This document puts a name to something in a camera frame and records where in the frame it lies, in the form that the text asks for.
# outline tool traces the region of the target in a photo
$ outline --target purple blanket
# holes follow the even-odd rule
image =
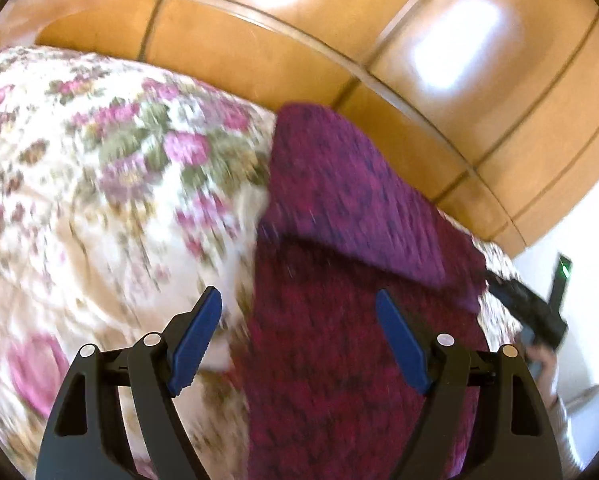
[[[475,313],[484,256],[351,123],[317,105],[279,112],[260,222],[251,351],[251,479],[387,480],[423,398],[375,314],[384,287],[434,330],[486,349]],[[463,463],[468,393],[446,472]]]

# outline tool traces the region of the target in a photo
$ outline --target person's hand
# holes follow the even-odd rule
[[[543,344],[535,346],[524,346],[518,338],[515,338],[515,346],[522,356],[526,355],[531,361],[540,362],[542,365],[541,372],[535,378],[535,384],[541,400],[547,410],[550,410],[557,401],[557,356],[553,350]]]

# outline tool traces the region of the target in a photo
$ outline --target black plastic bracket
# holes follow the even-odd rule
[[[159,478],[208,480],[172,397],[192,382],[221,313],[222,297],[208,287],[192,311],[175,316],[161,334],[108,352],[83,346],[51,410],[36,478],[144,478],[134,466],[118,395],[119,386],[130,386]]]
[[[514,346],[471,351],[397,306],[386,290],[377,316],[406,383],[425,405],[394,480],[439,480],[468,386],[480,396],[462,480],[560,480],[561,462],[547,412]]]

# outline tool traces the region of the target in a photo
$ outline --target bed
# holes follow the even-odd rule
[[[159,332],[214,285],[220,327],[175,403],[211,478],[244,478],[248,409],[231,352],[248,339],[275,119],[146,64],[0,52],[0,446],[25,477],[78,349]],[[473,243],[516,275],[497,245]],[[516,320],[488,294],[480,303],[489,347],[512,341]],[[120,397],[138,471],[153,478],[129,389]]]

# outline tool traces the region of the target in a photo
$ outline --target blue clamp handle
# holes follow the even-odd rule
[[[182,389],[190,386],[193,382],[193,378],[204,357],[204,352],[206,352],[215,328],[220,322],[222,295],[216,288],[209,286],[191,312],[179,314],[174,317],[173,321],[180,316],[180,322],[185,321],[186,317],[192,317],[193,319],[190,320],[187,327],[182,327],[184,329],[183,333],[181,333],[181,330],[177,330],[180,327],[174,325],[174,332],[180,332],[177,334],[179,344],[174,351],[169,350],[167,352],[167,359],[171,368],[171,378],[167,387],[173,397],[177,397]]]
[[[386,290],[377,293],[375,306],[377,319],[406,384],[425,395],[433,384],[428,376],[426,353]]]

